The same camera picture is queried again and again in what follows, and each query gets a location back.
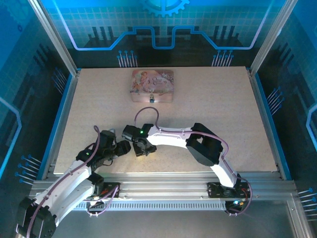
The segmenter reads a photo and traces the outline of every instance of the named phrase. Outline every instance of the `glass wall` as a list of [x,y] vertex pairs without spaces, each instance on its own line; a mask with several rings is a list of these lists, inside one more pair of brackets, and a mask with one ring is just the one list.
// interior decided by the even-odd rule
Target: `glass wall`
[[315,1],[298,1],[258,72],[299,190],[317,189],[316,12]]
[[69,73],[28,1],[4,1],[0,16],[0,236],[11,238]]
[[78,67],[250,66],[284,0],[43,0]]

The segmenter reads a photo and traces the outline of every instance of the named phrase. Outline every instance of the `ventilation grille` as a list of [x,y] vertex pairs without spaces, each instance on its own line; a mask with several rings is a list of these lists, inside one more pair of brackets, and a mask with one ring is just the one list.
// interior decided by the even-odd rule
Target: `ventilation grille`
[[[80,203],[74,211],[82,211],[87,203]],[[100,211],[103,205],[91,211]],[[226,210],[223,201],[113,201],[109,211],[220,211]]]

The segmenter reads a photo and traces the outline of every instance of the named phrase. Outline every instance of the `box lid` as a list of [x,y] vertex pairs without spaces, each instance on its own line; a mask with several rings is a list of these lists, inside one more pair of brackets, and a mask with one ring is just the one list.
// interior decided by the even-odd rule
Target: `box lid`
[[130,93],[173,93],[174,72],[167,69],[136,69],[132,72]]

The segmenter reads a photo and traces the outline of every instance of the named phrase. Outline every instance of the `beige work surface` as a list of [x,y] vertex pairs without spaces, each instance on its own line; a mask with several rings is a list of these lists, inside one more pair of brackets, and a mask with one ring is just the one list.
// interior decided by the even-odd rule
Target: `beige work surface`
[[[134,103],[129,87],[132,68],[81,70],[54,173],[64,173],[78,152],[93,143],[93,129],[114,128],[117,140],[126,125],[133,125],[139,109],[154,106],[163,127],[191,127],[200,122],[229,144],[228,161],[237,171],[276,171],[259,109],[245,67],[174,67],[172,103]],[[154,123],[156,113],[140,113],[137,126]],[[134,150],[100,172],[205,172],[210,171],[188,150],[161,145],[149,156]]]

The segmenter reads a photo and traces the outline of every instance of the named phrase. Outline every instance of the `decorative tin box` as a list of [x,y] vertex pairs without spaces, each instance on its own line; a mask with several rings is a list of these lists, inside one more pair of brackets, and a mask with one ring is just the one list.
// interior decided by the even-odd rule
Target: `decorative tin box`
[[136,69],[130,88],[133,102],[170,103],[174,93],[174,72],[166,69]]

